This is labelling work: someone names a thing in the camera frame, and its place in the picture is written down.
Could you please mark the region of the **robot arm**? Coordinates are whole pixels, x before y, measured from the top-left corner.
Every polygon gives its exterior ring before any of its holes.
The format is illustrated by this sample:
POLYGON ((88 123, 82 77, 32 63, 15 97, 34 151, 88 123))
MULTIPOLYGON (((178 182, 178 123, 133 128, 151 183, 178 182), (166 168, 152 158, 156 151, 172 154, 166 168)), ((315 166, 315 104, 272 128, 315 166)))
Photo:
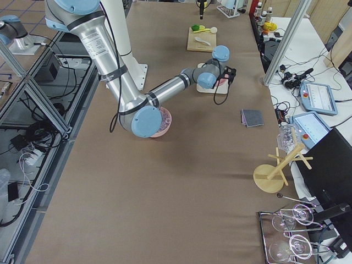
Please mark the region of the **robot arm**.
POLYGON ((231 84, 236 70, 226 65, 230 51, 219 45, 212 58, 200 68, 184 69, 179 75, 143 94, 131 76, 126 59, 117 49, 129 42, 125 12, 121 1, 45 1, 46 24, 49 28, 76 35, 118 102, 111 122, 134 135, 149 138, 162 126, 160 105, 190 85, 215 88, 216 82, 227 79, 231 84))
POLYGON ((16 15, 1 17, 1 41, 8 45, 14 39, 22 39, 28 35, 20 19, 16 15))

